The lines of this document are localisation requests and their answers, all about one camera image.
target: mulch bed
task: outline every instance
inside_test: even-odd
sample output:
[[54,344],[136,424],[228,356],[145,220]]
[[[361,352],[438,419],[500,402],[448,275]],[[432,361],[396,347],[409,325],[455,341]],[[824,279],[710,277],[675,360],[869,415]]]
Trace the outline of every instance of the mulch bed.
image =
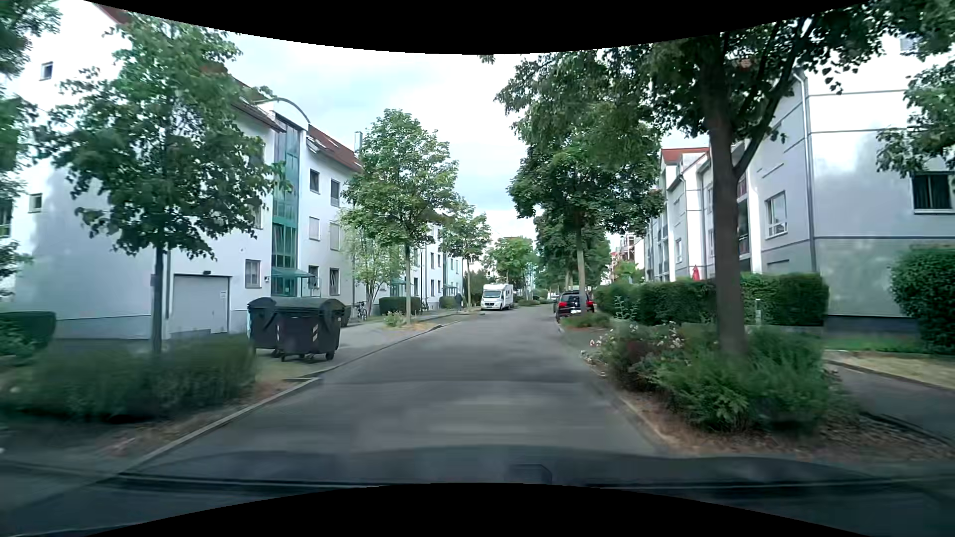
[[[607,378],[604,364],[594,362],[590,368]],[[681,455],[785,455],[838,463],[955,459],[955,448],[943,441],[866,416],[832,419],[811,434],[712,432],[686,422],[669,407],[663,394],[614,389],[666,445]]]

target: white motorhome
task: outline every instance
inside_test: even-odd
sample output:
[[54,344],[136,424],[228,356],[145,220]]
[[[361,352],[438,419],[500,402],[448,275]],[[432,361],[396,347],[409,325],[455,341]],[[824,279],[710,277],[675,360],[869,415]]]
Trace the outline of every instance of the white motorhome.
[[487,284],[480,297],[482,310],[510,310],[514,308],[514,286],[511,284]]

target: tree trunk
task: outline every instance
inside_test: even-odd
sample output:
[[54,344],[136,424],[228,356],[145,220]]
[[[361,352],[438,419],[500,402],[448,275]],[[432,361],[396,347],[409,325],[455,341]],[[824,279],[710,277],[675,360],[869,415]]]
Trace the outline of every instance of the tree trunk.
[[156,247],[156,266],[153,268],[153,330],[150,335],[153,358],[162,355],[162,246]]
[[587,281],[584,274],[584,232],[577,228],[577,284],[580,293],[580,304],[583,310],[587,307]]
[[465,259],[465,260],[464,260],[464,266],[465,266],[464,271],[465,271],[465,272],[467,273],[467,275],[468,275],[468,292],[467,292],[466,294],[468,295],[468,296],[467,296],[467,298],[468,298],[468,311],[470,311],[470,310],[471,310],[471,293],[474,292],[474,290],[471,289],[471,262],[468,261],[467,259]]
[[412,324],[412,249],[405,245],[405,322]]
[[732,125],[729,104],[716,94],[707,99],[707,130],[713,167],[713,253],[716,283],[716,332],[720,349],[730,355],[746,354],[743,291],[739,276],[739,208],[737,178],[732,171]]

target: hedge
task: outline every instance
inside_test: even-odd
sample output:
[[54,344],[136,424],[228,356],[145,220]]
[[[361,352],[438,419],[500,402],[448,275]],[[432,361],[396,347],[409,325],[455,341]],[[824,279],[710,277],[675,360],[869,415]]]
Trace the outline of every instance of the hedge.
[[33,342],[35,349],[45,349],[56,330],[56,313],[52,311],[3,311],[0,324],[7,324]]
[[[381,311],[381,314],[384,315],[389,311],[400,311],[405,313],[405,300],[407,297],[404,296],[383,296],[378,300],[378,309]],[[417,296],[412,297],[412,315],[418,315],[421,313],[421,298]]]
[[[829,288],[818,274],[744,274],[741,281],[747,324],[755,323],[755,299],[761,299],[762,322],[785,326],[821,326]],[[639,324],[712,322],[716,288],[712,280],[616,281],[594,291],[601,311]]]
[[892,268],[891,290],[902,312],[918,321],[925,343],[955,351],[955,249],[906,252]]

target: asphalt road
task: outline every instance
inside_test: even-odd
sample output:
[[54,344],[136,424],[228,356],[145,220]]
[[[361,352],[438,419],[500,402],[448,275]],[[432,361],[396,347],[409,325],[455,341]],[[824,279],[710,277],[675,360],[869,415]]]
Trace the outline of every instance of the asphalt road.
[[[329,372],[142,471],[256,451],[490,444],[652,454],[650,442],[595,389],[579,352],[561,343],[552,315],[545,306],[488,311],[425,333]],[[191,471],[217,474],[205,464]],[[235,472],[224,468],[222,477],[239,477]]]

